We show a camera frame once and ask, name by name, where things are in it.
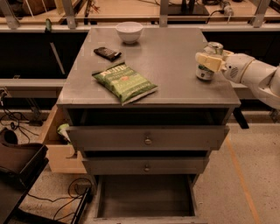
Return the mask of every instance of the robotic hand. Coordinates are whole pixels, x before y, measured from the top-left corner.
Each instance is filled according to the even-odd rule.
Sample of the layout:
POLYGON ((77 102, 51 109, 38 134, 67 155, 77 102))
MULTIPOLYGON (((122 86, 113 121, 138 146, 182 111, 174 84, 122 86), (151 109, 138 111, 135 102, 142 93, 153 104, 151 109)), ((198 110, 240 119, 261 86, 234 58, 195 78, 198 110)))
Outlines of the robotic hand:
POLYGON ((280 109, 280 67, 271 66, 243 53, 224 50, 221 57, 204 52, 195 56, 197 62, 230 81, 248 87, 254 97, 273 109, 280 109))

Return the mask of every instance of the metal post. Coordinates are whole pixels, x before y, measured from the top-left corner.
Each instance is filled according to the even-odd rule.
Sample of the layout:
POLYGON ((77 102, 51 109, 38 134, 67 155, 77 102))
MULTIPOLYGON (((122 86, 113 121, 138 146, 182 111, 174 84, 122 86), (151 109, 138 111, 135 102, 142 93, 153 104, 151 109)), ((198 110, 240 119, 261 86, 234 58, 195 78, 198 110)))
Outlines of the metal post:
POLYGON ((253 25, 255 28, 259 28, 263 24, 263 19, 266 10, 270 6, 270 1, 271 0, 261 0, 256 11, 255 11, 255 16, 252 18, 250 21, 250 24, 253 25))
POLYGON ((167 27, 169 0, 161 0, 159 12, 159 26, 167 27))
POLYGON ((64 12, 66 14, 66 20, 69 29, 75 29, 77 24, 75 20, 75 14, 74 14, 74 9, 72 6, 72 1, 71 0, 62 0, 63 3, 63 8, 64 12))
POLYGON ((11 10, 11 7, 10 7, 9 3, 7 2, 7 0, 0 0, 0 8, 1 8, 3 14, 5 15, 5 18, 7 20, 7 25, 11 29, 17 29, 19 27, 19 22, 16 19, 13 11, 11 10))

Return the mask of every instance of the gray tabletop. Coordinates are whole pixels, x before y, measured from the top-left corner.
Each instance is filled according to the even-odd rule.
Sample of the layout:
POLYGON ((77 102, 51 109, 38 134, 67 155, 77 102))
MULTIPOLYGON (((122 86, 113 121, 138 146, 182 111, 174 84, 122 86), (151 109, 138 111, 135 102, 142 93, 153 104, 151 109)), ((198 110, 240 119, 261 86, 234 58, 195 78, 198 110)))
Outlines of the gray tabletop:
POLYGON ((124 44, 114 28, 92 28, 68 75, 57 104, 64 107, 118 106, 120 102, 92 76, 111 62, 95 55, 94 49, 106 46, 122 52, 120 59, 138 71, 158 91, 126 106, 141 105, 239 105, 230 83, 217 74, 211 81, 195 75, 195 53, 207 45, 197 28, 144 28, 134 45, 124 44))

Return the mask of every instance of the can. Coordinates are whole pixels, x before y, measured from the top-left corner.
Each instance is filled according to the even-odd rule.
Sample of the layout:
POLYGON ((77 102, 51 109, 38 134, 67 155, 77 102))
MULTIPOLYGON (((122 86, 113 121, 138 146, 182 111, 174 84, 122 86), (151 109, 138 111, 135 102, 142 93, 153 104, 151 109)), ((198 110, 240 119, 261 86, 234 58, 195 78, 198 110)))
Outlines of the can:
MULTIPOLYGON (((224 46, 218 42, 209 42, 204 48, 204 52, 211 54, 214 57, 222 57, 224 46)), ((198 64, 196 69, 196 76, 204 81, 210 81, 214 77, 214 72, 205 66, 198 64)))

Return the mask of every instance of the cardboard box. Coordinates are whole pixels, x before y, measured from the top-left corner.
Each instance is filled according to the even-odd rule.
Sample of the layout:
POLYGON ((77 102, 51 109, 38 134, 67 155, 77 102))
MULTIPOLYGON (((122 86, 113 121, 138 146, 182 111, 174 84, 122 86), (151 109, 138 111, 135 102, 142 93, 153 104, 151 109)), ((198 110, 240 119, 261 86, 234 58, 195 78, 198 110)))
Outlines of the cardboard box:
POLYGON ((63 144, 61 136, 57 133, 57 128, 65 122, 62 109, 54 105, 43 124, 38 142, 45 144, 48 148, 47 157, 52 172, 87 173, 81 162, 82 155, 80 152, 78 151, 75 155, 74 147, 63 144))

